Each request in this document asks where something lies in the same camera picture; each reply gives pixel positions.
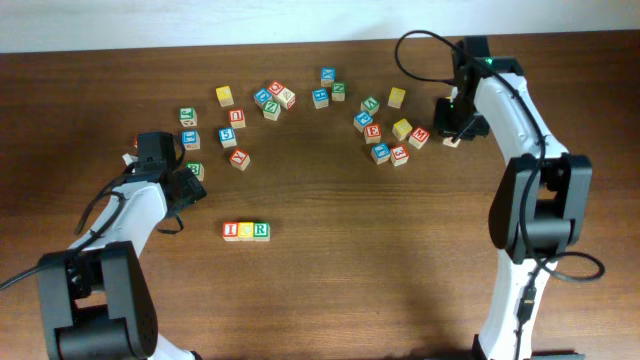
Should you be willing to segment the red number block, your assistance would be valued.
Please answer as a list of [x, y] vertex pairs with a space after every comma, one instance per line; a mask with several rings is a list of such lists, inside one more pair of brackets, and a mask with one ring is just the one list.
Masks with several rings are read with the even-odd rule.
[[237, 241], [238, 235], [238, 222], [224, 222], [222, 227], [222, 237], [225, 241]]

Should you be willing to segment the red A block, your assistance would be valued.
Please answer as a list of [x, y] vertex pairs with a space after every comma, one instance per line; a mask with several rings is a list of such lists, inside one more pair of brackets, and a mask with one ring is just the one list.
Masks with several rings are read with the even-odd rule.
[[461, 143], [460, 139], [455, 140], [453, 137], [444, 138], [442, 144], [448, 147], [457, 148]]

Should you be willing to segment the green R block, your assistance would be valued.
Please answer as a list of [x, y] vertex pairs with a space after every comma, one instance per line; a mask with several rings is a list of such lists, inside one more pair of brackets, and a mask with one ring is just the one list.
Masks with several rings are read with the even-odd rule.
[[255, 222], [253, 229], [255, 241], [269, 242], [271, 239], [271, 226], [266, 222]]

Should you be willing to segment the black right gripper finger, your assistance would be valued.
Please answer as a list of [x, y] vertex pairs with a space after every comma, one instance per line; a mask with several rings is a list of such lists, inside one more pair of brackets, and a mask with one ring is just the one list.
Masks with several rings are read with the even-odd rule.
[[447, 98], [438, 98], [434, 110], [433, 128], [441, 137], [455, 137], [460, 132], [454, 115], [453, 103]]
[[489, 124], [482, 115], [471, 115], [458, 125], [453, 140], [472, 141], [476, 137], [487, 137]]

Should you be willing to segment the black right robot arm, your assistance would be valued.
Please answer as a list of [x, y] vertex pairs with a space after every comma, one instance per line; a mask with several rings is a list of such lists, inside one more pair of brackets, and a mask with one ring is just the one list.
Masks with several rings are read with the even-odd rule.
[[450, 99], [437, 102], [434, 126], [452, 143], [494, 135], [506, 169], [489, 211], [498, 270], [488, 317], [476, 334], [475, 359], [529, 359], [540, 302], [552, 278], [570, 283], [601, 278], [567, 275], [557, 263], [572, 256], [581, 234], [592, 179], [588, 157], [573, 155], [551, 133], [510, 57], [491, 55], [484, 36], [451, 47]]

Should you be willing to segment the green B block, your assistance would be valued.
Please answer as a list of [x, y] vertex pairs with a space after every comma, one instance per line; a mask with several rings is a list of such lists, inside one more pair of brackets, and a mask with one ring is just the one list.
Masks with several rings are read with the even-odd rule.
[[201, 162], [187, 162], [186, 167], [192, 171], [200, 182], [204, 180], [204, 166]]

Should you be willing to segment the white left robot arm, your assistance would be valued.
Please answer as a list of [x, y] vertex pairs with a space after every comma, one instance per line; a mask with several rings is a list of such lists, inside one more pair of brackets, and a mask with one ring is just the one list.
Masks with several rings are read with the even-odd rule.
[[186, 150], [168, 132], [137, 138], [137, 155], [98, 194], [109, 200], [92, 226], [81, 220], [67, 250], [45, 254], [37, 283], [51, 359], [196, 359], [160, 335], [139, 262], [153, 231], [206, 191], [181, 164]]

